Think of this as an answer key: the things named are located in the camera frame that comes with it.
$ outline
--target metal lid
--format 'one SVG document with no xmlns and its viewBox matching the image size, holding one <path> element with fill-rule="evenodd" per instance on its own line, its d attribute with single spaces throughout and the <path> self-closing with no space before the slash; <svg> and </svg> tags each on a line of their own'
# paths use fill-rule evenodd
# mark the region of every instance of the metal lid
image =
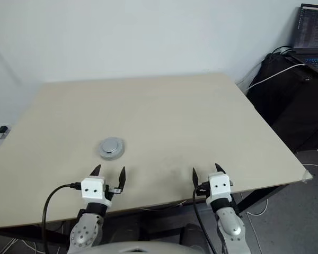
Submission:
<svg viewBox="0 0 318 254">
<path fill-rule="evenodd" d="M 125 151 L 123 141 L 120 138 L 109 137 L 99 144 L 99 154 L 105 160 L 115 160 Z"/>
</svg>

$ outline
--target black wire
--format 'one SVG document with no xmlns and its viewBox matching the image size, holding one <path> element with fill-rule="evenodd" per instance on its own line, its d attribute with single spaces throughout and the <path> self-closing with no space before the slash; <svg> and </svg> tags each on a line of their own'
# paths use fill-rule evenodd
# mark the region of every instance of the black wire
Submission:
<svg viewBox="0 0 318 254">
<path fill-rule="evenodd" d="M 49 196 L 46 200 L 45 206 L 43 207 L 41 231 L 42 231 L 42 242 L 43 242 L 43 248 L 44 248 L 45 254 L 49 254 L 47 239 L 46 239 L 46 214 L 47 214 L 48 203 L 51 200 L 51 198 L 55 192 L 57 192 L 61 188 L 66 188 L 66 187 L 70 187 L 70 184 L 61 185 L 58 188 L 56 188 L 55 190 L 53 190 L 51 192 L 51 194 L 49 194 Z"/>
<path fill-rule="evenodd" d="M 208 234 L 207 234 L 207 232 L 206 232 L 206 229 L 205 229 L 205 227 L 204 227 L 204 225 L 203 225 L 203 223 L 202 223 L 202 221 L 201 221 L 201 218 L 200 218 L 200 216 L 199 216 L 199 212 L 198 212 L 198 209 L 197 209 L 197 206 L 196 206 L 196 191 L 197 191 L 197 189 L 194 189 L 194 191 L 193 191 L 193 196 L 192 196 L 193 208 L 194 208 L 194 210 L 195 210 L 196 217 L 197 217 L 197 219 L 198 219 L 198 222 L 199 222 L 199 224 L 200 224 L 200 227 L 201 227 L 201 229 L 202 229 L 202 232 L 204 233 L 204 236 L 205 236 L 205 238 L 206 238 L 206 240 L 207 240 L 208 245 L 210 245 L 210 248 L 211 248 L 213 254 L 217 254 L 217 252 L 216 252 L 216 250 L 215 250 L 215 248 L 214 248 L 214 246 L 213 246 L 213 244 L 212 244 L 212 242 L 211 242 L 211 240 L 210 240 L 210 237 L 208 237 Z"/>
<path fill-rule="evenodd" d="M 147 209 L 147 208 L 140 208 L 141 210 L 143 211 L 149 211 L 149 212 L 164 212 L 164 211 L 167 211 L 167 210 L 170 210 L 172 208 L 175 208 L 175 207 L 178 207 L 180 205 L 183 205 L 187 200 L 183 201 L 183 202 L 180 202 L 179 204 L 176 204 L 176 205 L 172 205 L 172 206 L 169 206 L 169 207 L 166 207 L 166 208 L 158 208 L 158 209 Z"/>
<path fill-rule="evenodd" d="M 281 48 L 292 48 L 291 46 L 280 46 L 280 47 L 277 47 L 274 51 L 272 51 L 272 54 L 274 52 L 276 52 L 278 49 L 281 49 Z"/>
<path fill-rule="evenodd" d="M 286 52 L 288 52 L 288 51 L 292 51 L 293 49 L 287 49 L 287 50 L 284 50 L 283 52 L 281 52 L 280 54 L 281 55 L 284 55 Z"/>
</svg>

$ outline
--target table leg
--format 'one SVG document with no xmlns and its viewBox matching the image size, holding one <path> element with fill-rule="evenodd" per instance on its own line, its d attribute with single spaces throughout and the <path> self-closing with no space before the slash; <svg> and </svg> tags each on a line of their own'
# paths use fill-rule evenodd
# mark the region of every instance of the table leg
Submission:
<svg viewBox="0 0 318 254">
<path fill-rule="evenodd" d="M 238 203 L 239 213 L 244 212 L 252 205 L 257 205 L 262 201 L 268 199 L 269 197 L 273 196 L 275 193 L 284 189 L 286 185 L 279 185 L 279 186 L 272 186 L 263 189 L 256 189 L 251 194 L 249 194 L 243 201 Z"/>
</svg>

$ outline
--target beige tabletop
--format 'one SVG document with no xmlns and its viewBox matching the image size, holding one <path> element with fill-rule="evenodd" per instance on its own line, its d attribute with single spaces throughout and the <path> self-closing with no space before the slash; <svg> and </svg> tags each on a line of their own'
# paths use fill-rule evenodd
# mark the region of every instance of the beige tabletop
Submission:
<svg viewBox="0 0 318 254">
<path fill-rule="evenodd" d="M 120 137 L 114 161 L 99 142 Z M 192 197 L 192 168 L 200 181 L 220 164 L 233 192 L 310 178 L 252 104 L 223 74 L 45 84 L 0 147 L 0 227 L 39 223 L 47 196 L 80 182 L 96 165 L 117 186 L 110 211 Z M 52 198 L 48 221 L 77 216 L 77 190 Z"/>
</svg>

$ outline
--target floor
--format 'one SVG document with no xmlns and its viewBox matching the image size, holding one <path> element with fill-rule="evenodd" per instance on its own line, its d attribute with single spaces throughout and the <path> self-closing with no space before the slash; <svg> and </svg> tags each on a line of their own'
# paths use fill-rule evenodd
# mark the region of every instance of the floor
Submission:
<svg viewBox="0 0 318 254">
<path fill-rule="evenodd" d="M 304 164 L 318 165 L 318 151 L 306 151 L 298 153 L 297 158 Z M 318 167 L 306 166 L 315 175 L 313 180 L 307 183 L 295 183 L 287 186 L 282 191 L 268 200 L 268 208 L 261 216 L 250 216 L 263 254 L 287 253 L 287 254 L 318 254 Z M 236 201 L 240 201 L 239 194 L 235 194 Z M 265 202 L 250 208 L 251 213 L 259 213 L 265 207 Z M 221 253 L 219 237 L 215 230 L 216 221 L 211 211 L 204 204 L 198 205 L 201 219 L 208 231 L 210 238 L 216 247 L 217 253 Z M 191 207 L 183 207 L 181 214 L 175 217 L 158 219 L 150 225 L 152 229 L 167 229 L 184 226 L 187 223 L 197 224 L 196 217 Z M 242 220 L 246 226 L 246 241 L 253 254 L 261 253 L 254 236 L 248 216 L 243 213 Z M 59 227 L 59 223 L 51 225 L 53 229 Z M 0 250 L 8 243 L 10 238 L 0 237 Z M 179 237 L 157 239 L 157 241 L 177 242 Z M 56 254 L 57 248 L 50 248 L 51 253 Z M 18 241 L 6 253 L 34 253 Z"/>
</svg>

